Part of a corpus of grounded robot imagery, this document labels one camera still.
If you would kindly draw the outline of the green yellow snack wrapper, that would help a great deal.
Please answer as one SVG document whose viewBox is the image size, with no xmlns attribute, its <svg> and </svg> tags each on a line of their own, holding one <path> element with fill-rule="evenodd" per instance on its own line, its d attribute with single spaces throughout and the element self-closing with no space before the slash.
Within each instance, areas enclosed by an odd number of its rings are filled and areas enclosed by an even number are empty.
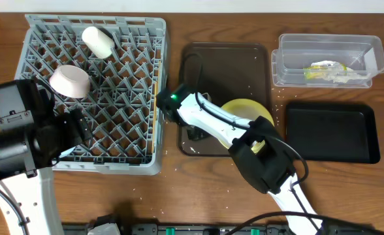
<svg viewBox="0 0 384 235">
<path fill-rule="evenodd" d="M 303 68 L 307 80 L 323 79 L 333 80 L 336 76 L 346 75 L 347 67 L 336 61 L 320 61 L 312 63 L 310 67 Z"/>
</svg>

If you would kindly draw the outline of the wooden chopstick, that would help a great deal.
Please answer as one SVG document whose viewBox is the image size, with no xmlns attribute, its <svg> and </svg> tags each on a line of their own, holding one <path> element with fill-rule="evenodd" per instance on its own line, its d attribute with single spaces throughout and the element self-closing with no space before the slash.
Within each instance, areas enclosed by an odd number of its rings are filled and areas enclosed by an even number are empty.
<svg viewBox="0 0 384 235">
<path fill-rule="evenodd" d="M 159 88 L 160 88 L 160 81 L 161 81 L 161 69 L 162 69 L 162 62 L 159 60 L 159 67 L 158 67 L 158 73 L 157 73 L 157 81 L 155 83 L 155 96 L 157 97 L 157 94 L 159 93 Z"/>
<path fill-rule="evenodd" d="M 154 87 L 153 87 L 153 121 L 152 121 L 152 153 L 154 153 L 154 141 L 155 141 L 155 126 L 156 126 L 156 120 L 157 120 L 157 101 L 156 101 L 156 96 L 157 96 L 157 90 L 158 90 L 158 82 L 154 82 Z"/>
</svg>

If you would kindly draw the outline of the light blue saucer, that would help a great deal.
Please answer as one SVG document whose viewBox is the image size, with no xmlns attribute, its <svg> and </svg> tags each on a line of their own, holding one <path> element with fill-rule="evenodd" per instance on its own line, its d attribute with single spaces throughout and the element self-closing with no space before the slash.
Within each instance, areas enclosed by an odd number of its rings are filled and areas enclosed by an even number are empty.
<svg viewBox="0 0 384 235">
<path fill-rule="evenodd" d="M 61 159 L 61 158 L 63 158 L 63 157 L 66 157 L 66 156 L 70 155 L 70 154 L 74 151 L 75 148 L 76 148 L 76 147 L 72 147 L 72 148 L 69 148 L 69 149 L 67 149 L 67 150 L 65 150 L 65 151 L 63 151 L 63 152 L 61 152 L 59 158 Z"/>
</svg>

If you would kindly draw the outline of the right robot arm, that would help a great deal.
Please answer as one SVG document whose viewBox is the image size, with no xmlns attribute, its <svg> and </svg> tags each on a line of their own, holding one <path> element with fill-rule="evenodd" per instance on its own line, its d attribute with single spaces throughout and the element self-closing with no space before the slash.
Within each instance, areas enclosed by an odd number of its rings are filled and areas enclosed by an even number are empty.
<svg viewBox="0 0 384 235">
<path fill-rule="evenodd" d="M 270 195 L 286 212 L 292 233 L 320 233 L 322 220 L 310 217 L 315 212 L 300 187 L 306 177 L 298 177 L 294 166 L 301 156 L 267 118 L 236 116 L 186 85 L 175 91 L 164 89 L 156 99 L 169 121 L 201 129 L 225 144 L 242 177 L 258 192 Z"/>
</svg>

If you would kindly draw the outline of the yellow plate with leftovers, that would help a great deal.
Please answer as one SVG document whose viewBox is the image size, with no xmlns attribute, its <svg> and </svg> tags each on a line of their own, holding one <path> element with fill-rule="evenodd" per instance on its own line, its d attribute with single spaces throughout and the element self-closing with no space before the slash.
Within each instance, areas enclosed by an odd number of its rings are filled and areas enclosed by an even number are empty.
<svg viewBox="0 0 384 235">
<path fill-rule="evenodd" d="M 230 114 L 250 120 L 256 120 L 262 116 L 274 125 L 273 117 L 269 111 L 260 103 L 250 99 L 234 99 L 226 102 L 221 108 Z"/>
</svg>

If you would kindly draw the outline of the white cup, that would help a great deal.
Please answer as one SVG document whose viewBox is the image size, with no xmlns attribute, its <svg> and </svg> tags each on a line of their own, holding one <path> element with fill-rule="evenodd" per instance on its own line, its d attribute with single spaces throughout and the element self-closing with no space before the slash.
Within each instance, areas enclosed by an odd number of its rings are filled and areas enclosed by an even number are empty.
<svg viewBox="0 0 384 235">
<path fill-rule="evenodd" d="M 82 32 L 82 40 L 85 45 L 99 59 L 105 59 L 112 54 L 114 41 L 95 26 L 90 26 Z"/>
</svg>

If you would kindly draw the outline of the pink bowl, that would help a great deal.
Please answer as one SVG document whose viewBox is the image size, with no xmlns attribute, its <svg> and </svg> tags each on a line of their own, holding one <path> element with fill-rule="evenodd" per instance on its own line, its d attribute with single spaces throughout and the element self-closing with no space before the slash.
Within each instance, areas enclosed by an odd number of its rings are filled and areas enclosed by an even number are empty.
<svg viewBox="0 0 384 235">
<path fill-rule="evenodd" d="M 90 91 L 89 75 L 73 65 L 61 65 L 49 79 L 51 87 L 66 97 L 82 99 Z"/>
</svg>

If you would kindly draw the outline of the white paper napkin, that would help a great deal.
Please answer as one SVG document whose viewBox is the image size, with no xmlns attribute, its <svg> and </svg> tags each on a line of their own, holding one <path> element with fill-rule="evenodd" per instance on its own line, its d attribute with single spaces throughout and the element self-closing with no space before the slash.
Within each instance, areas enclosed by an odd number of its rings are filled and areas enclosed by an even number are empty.
<svg viewBox="0 0 384 235">
<path fill-rule="evenodd" d="M 304 68 L 304 77 L 307 80 L 322 79 L 333 83 L 348 83 L 349 80 L 366 80 L 366 75 L 355 73 L 337 61 L 314 62 L 310 67 Z"/>
</svg>

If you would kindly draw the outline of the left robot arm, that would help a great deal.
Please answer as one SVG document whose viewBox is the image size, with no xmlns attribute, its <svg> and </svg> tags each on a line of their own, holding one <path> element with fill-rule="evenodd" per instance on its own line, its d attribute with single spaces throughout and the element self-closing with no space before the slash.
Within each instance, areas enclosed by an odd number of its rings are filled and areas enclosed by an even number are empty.
<svg viewBox="0 0 384 235">
<path fill-rule="evenodd" d="M 53 167 L 91 139 L 81 110 L 55 115 L 55 95 L 39 80 L 0 84 L 0 210 L 10 234 L 63 234 Z"/>
</svg>

